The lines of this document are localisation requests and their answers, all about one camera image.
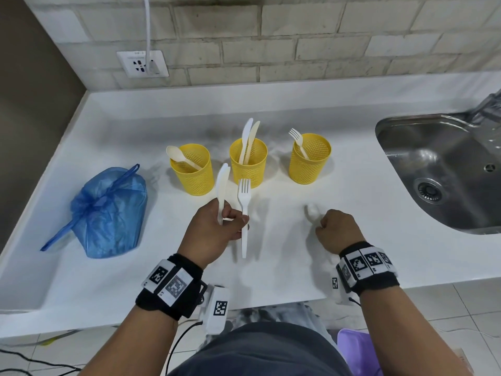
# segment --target kitchen counter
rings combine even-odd
[[[249,206],[247,259],[230,245],[204,273],[231,289],[230,308],[329,296],[333,265],[305,219],[304,206],[353,214],[366,239],[384,248],[403,287],[501,276],[501,235],[448,228],[413,201],[381,149],[374,127],[389,116],[453,113],[501,86],[501,73],[193,87],[94,93],[68,127],[0,256],[0,337],[122,322],[141,281],[177,250],[197,208],[170,168],[166,145],[196,142],[215,173],[249,117],[269,149],[264,182]],[[319,179],[288,177],[288,130],[324,135],[332,155]],[[148,206],[140,245],[112,259],[85,256],[68,235],[38,249],[70,220],[69,202],[110,166],[141,164]],[[226,198],[238,208],[230,175]]]

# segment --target electrical outlet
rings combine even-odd
[[[150,51],[150,73],[146,71],[146,51],[117,51],[129,78],[166,78],[169,71],[161,50]]]

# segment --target sink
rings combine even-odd
[[[475,129],[442,115],[389,118],[376,137],[414,201],[448,227],[501,232],[501,163]]]

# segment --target hand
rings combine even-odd
[[[354,243],[365,241],[353,216],[342,211],[328,210],[320,225],[315,230],[317,238],[327,251],[335,255]]]
[[[249,221],[247,215],[232,209],[230,204],[224,201],[222,217],[233,221],[223,221],[221,226],[217,222],[218,208],[219,203],[215,198],[198,209],[177,251],[202,269],[222,255],[228,241],[242,237],[241,229]]]

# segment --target wall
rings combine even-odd
[[[501,69],[501,0],[151,0],[171,77],[130,80],[142,0],[26,0],[90,90]]]
[[[0,252],[85,88],[23,0],[0,0]]]

